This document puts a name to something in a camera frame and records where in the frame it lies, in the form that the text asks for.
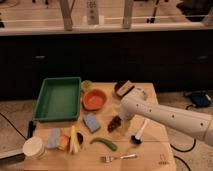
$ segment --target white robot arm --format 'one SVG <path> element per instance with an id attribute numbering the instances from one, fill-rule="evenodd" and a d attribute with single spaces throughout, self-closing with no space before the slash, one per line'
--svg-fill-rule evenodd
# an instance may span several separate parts
<path id="1" fill-rule="evenodd" d="M 141 88 L 134 88 L 123 97 L 118 113 L 121 120 L 141 115 L 213 146 L 211 115 L 149 103 L 143 100 L 143 95 Z"/>

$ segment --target dark cabinet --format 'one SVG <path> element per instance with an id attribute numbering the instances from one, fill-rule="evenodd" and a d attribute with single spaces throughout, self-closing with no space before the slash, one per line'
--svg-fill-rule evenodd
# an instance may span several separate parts
<path id="1" fill-rule="evenodd" d="M 47 77 L 213 87 L 213 30 L 0 37 L 0 99 L 37 98 Z"/>

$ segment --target green tray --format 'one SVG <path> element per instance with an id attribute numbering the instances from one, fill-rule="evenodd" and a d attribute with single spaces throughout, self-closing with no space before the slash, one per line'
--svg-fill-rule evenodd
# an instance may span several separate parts
<path id="1" fill-rule="evenodd" d="M 77 120 L 80 110 L 80 85 L 80 77 L 44 79 L 33 120 Z"/>

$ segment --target fork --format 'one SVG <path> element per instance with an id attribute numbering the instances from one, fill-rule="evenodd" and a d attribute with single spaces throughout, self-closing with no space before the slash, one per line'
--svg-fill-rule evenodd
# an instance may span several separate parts
<path id="1" fill-rule="evenodd" d="M 137 154 L 130 154 L 130 155 L 125 155 L 125 156 L 120 156 L 120 157 L 114 157 L 114 156 L 101 156 L 101 161 L 104 163 L 110 163 L 113 160 L 116 159 L 132 159 L 132 158 L 137 158 Z"/>

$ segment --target wooden table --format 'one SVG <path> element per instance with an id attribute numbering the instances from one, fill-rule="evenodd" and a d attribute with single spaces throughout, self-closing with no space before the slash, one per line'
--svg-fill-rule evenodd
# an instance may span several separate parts
<path id="1" fill-rule="evenodd" d="M 151 83 L 134 83 L 141 86 L 148 94 L 148 101 L 157 103 L 154 87 Z M 91 134 L 82 121 L 82 117 L 88 112 L 81 107 L 80 116 L 76 122 L 51 122 L 38 123 L 34 136 L 39 136 L 44 142 L 47 141 L 52 128 L 61 128 L 66 134 L 69 133 L 71 125 L 76 125 L 78 132 L 84 136 L 82 150 L 77 155 L 71 155 L 58 149 L 46 150 L 39 159 L 26 158 L 23 162 L 23 170 L 76 170 L 76 171 L 151 171 L 151 170 L 176 170 L 175 161 L 168 141 L 165 127 L 157 122 L 150 121 L 145 128 L 139 146 L 130 143 L 131 135 L 135 134 L 143 123 L 144 118 L 135 116 L 128 131 L 124 132 L 119 128 L 108 133 L 107 125 L 117 114 L 120 99 L 114 95 L 114 83 L 94 83 L 93 88 L 99 88 L 106 92 L 107 103 L 96 112 L 96 118 L 101 124 L 101 129 Z M 97 136 L 112 140 L 118 146 L 113 152 L 102 143 L 89 142 Z M 115 160 L 112 163 L 101 163 L 100 156 L 112 155 L 121 156 L 137 153 L 136 159 Z"/>

